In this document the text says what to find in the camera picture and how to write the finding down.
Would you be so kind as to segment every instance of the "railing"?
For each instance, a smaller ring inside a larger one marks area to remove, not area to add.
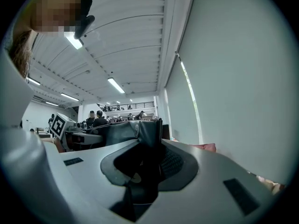
[[[143,109],[143,108],[152,108],[154,106],[154,101],[151,102],[144,102],[144,103],[135,103],[135,104],[126,104],[126,105],[110,105],[110,106],[98,106],[102,109],[104,112],[110,112],[110,111],[122,111],[122,110],[134,110],[134,109]]]

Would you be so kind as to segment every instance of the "light fixture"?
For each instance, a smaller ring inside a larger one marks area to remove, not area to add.
[[[53,104],[53,103],[50,103],[50,102],[46,102],[47,104],[49,104],[49,105],[54,105],[54,106],[58,106],[58,105],[56,105],[56,104]]]
[[[78,99],[73,98],[73,97],[71,97],[71,96],[68,96],[68,95],[66,95],[66,94],[61,93],[61,95],[64,96],[64,97],[67,97],[67,98],[69,98],[69,99],[73,99],[73,100],[79,101]]]
[[[36,84],[36,85],[40,85],[40,84],[41,84],[41,83],[37,82],[36,80],[31,79],[31,78],[29,78],[29,77],[27,77],[27,80],[28,80],[28,81],[31,81],[32,83],[34,83],[34,84]]]
[[[113,78],[108,78],[108,81],[120,92],[120,93],[125,93],[123,89],[115,82]]]
[[[70,41],[70,43],[76,48],[79,49],[83,46],[80,39],[74,38],[75,33],[74,32],[68,32],[66,33],[65,37]]]

